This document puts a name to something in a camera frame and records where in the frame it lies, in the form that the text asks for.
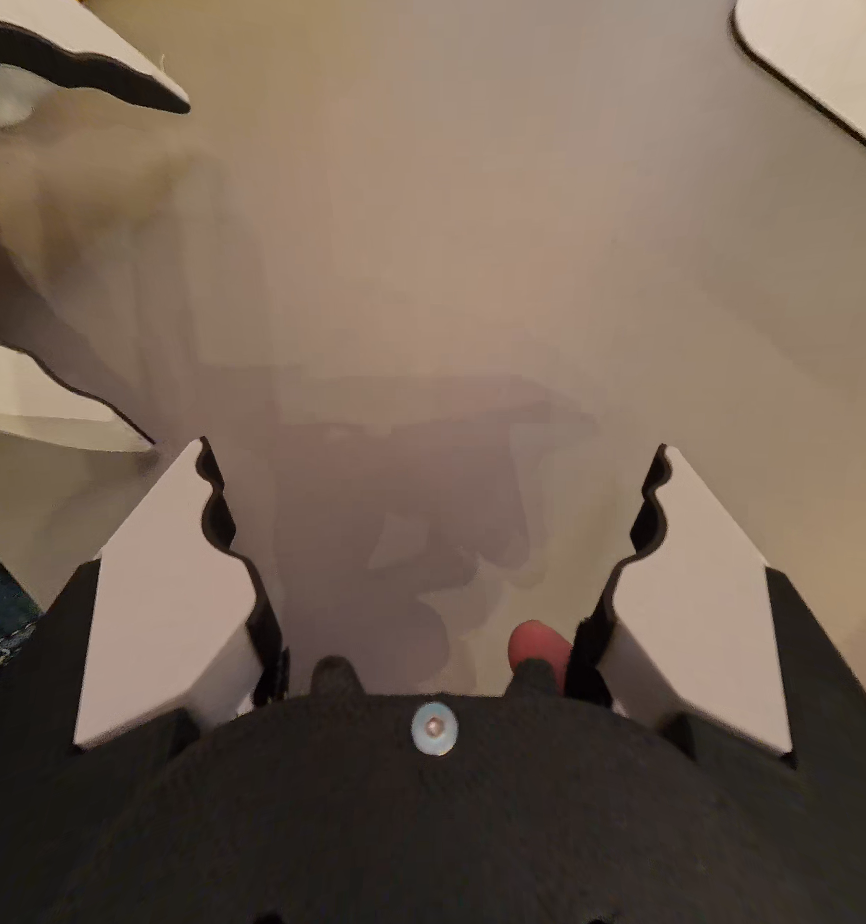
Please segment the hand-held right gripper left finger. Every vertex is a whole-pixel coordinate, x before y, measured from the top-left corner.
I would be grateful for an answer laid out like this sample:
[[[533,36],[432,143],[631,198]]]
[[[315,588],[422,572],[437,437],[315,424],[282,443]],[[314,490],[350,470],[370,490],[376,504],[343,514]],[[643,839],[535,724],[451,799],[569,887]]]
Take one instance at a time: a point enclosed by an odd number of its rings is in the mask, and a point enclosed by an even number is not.
[[[76,746],[173,710],[205,732],[284,697],[289,652],[262,578],[231,547],[235,532],[216,457],[198,438],[97,555]]]

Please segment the white rounded base plate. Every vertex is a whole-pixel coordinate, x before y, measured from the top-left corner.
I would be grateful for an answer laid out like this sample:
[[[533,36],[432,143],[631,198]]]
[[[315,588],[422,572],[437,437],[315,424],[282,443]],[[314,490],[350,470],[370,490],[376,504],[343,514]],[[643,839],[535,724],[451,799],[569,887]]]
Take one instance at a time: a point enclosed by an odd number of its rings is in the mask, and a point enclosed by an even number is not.
[[[737,1],[730,24],[756,63],[866,146],[866,1]]]

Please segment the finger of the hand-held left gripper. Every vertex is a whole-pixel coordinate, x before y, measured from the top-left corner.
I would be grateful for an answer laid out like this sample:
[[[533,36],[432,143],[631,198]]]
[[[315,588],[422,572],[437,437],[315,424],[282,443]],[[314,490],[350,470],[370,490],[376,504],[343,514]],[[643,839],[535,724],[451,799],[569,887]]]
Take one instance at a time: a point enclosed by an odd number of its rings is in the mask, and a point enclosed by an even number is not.
[[[0,343],[0,433],[90,452],[148,453],[118,410],[59,380],[31,353]]]
[[[0,1],[0,128],[55,90],[98,90],[133,106],[191,110],[186,92],[76,1]]]

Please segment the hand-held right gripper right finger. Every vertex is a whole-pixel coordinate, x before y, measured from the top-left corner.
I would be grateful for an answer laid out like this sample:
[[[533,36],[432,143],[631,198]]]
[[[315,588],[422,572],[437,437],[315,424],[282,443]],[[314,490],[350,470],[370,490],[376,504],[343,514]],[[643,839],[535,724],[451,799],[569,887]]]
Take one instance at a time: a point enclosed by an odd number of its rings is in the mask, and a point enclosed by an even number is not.
[[[661,729],[682,714],[774,756],[793,742],[766,560],[681,452],[659,445],[564,694]]]

